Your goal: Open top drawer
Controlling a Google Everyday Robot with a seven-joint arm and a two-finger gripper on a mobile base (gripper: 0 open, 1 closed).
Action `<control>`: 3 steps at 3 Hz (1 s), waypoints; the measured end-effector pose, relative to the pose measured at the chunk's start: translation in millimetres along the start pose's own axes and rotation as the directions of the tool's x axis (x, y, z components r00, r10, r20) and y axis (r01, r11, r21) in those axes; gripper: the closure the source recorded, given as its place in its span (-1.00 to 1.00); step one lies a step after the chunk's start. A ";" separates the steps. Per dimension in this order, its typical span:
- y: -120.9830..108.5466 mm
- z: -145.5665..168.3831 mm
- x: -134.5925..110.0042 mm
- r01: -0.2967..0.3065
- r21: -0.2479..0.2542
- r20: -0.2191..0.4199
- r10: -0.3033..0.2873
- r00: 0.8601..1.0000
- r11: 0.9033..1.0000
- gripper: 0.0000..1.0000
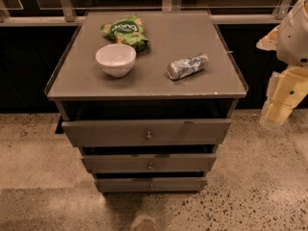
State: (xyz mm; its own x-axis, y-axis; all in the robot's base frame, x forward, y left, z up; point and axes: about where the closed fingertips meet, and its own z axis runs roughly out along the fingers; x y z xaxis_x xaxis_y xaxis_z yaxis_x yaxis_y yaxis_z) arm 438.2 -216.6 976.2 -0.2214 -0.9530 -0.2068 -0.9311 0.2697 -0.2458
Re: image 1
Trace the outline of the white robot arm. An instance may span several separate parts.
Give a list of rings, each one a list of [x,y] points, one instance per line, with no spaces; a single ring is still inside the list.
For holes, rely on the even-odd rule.
[[[298,0],[256,47],[275,51],[288,65],[282,73],[272,73],[263,108],[265,120],[283,123],[308,94],[308,0]]]

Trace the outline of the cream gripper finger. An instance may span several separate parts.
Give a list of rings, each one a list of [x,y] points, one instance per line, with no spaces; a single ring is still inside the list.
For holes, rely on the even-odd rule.
[[[278,26],[274,27],[267,35],[259,39],[256,47],[265,51],[275,51],[278,29]]]
[[[295,108],[293,99],[268,98],[262,109],[262,117],[276,124],[284,123]]]

